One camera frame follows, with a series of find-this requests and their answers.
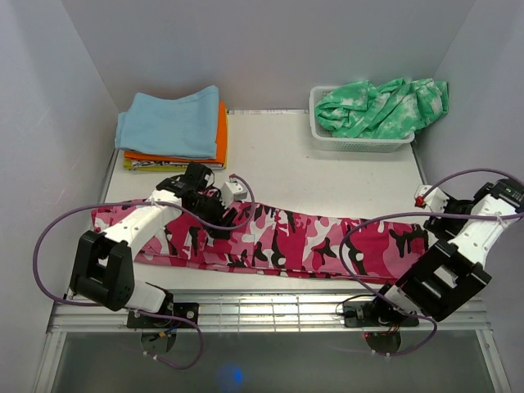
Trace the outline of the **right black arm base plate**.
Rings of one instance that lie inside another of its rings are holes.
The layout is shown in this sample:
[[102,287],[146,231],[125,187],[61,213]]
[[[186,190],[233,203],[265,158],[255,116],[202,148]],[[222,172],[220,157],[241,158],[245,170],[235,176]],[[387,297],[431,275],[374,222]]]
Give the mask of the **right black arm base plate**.
[[409,318],[381,301],[346,301],[341,315],[346,328],[415,328],[417,318]]

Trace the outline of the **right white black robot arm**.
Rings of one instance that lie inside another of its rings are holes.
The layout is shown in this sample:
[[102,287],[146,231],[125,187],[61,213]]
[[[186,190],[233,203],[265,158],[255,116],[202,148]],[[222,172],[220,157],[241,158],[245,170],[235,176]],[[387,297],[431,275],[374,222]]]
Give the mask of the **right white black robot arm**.
[[485,270],[490,249],[523,212],[523,186],[503,178],[486,183],[471,200],[459,200],[422,185],[416,204],[433,213],[424,227],[436,243],[370,304],[380,325],[406,314],[440,322],[483,290],[491,280]]

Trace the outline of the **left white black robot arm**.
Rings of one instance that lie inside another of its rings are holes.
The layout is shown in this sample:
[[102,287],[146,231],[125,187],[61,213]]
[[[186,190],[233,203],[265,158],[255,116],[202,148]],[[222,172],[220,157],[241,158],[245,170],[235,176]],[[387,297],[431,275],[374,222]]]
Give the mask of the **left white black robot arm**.
[[193,215],[214,237],[226,237],[233,229],[232,203],[251,196],[249,188],[232,176],[214,190],[214,173],[191,163],[180,175],[165,178],[151,195],[120,221],[79,239],[70,289],[112,311],[136,309],[156,327],[168,325],[174,308],[168,292],[134,276],[133,262],[139,251],[167,224],[180,224]]

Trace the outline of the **pink camouflage trousers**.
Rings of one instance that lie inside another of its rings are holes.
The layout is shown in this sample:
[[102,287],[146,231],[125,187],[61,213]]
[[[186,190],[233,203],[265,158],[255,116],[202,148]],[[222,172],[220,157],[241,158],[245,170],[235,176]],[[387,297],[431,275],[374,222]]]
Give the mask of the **pink camouflage trousers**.
[[291,278],[352,278],[393,283],[429,247],[419,224],[379,221],[344,236],[361,219],[306,215],[248,202],[236,202],[237,228],[230,240],[214,240],[194,218],[167,224],[138,253],[141,264],[257,273]]

